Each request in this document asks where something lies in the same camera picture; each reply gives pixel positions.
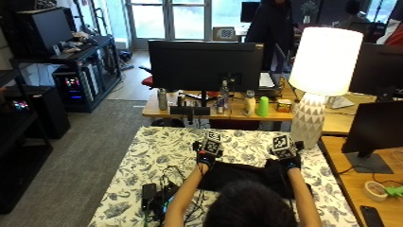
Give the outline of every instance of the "computer monitor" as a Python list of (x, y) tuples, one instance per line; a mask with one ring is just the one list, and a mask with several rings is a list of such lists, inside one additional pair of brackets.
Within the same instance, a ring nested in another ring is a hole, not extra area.
[(364, 103), (342, 151), (357, 172), (393, 173), (377, 149), (403, 147), (403, 101)]
[(402, 62), (403, 46), (362, 44), (349, 91), (393, 100), (403, 89)]
[(153, 84), (157, 88), (231, 92), (259, 90), (264, 45), (255, 43), (149, 41)]
[(260, 5), (261, 5), (260, 2), (243, 2), (241, 22), (251, 23), (253, 21), (255, 13)]

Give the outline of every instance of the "gray carpet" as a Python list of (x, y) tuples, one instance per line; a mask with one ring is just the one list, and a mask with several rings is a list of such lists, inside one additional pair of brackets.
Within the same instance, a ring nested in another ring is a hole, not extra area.
[(151, 125), (145, 103), (104, 100), (94, 113), (70, 114), (72, 128), (52, 141), (54, 153), (0, 226), (88, 225), (135, 134)]

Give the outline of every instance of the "dark hair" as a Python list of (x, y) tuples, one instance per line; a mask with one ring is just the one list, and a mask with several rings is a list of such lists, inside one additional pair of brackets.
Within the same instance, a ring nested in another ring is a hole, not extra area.
[(356, 15), (361, 11), (361, 1), (358, 0), (349, 0), (345, 4), (345, 11), (350, 15)]
[(297, 226), (296, 214), (264, 184), (229, 183), (205, 216), (204, 227)]

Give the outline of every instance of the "lamp shade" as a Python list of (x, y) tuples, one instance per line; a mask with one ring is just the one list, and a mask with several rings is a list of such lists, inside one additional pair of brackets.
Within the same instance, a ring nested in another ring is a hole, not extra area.
[(304, 92), (341, 96), (349, 90), (364, 34), (332, 27), (304, 29), (290, 83)]

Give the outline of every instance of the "hand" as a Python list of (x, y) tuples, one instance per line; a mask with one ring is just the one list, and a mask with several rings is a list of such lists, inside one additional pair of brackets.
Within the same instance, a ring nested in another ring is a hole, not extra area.
[(216, 164), (216, 156), (201, 150), (197, 156), (197, 163), (207, 164), (209, 166), (209, 170), (212, 170)]
[(300, 168), (301, 169), (301, 156), (297, 152), (297, 156), (292, 158), (285, 158), (278, 160), (278, 163), (284, 166), (286, 172), (290, 170), (290, 168)]

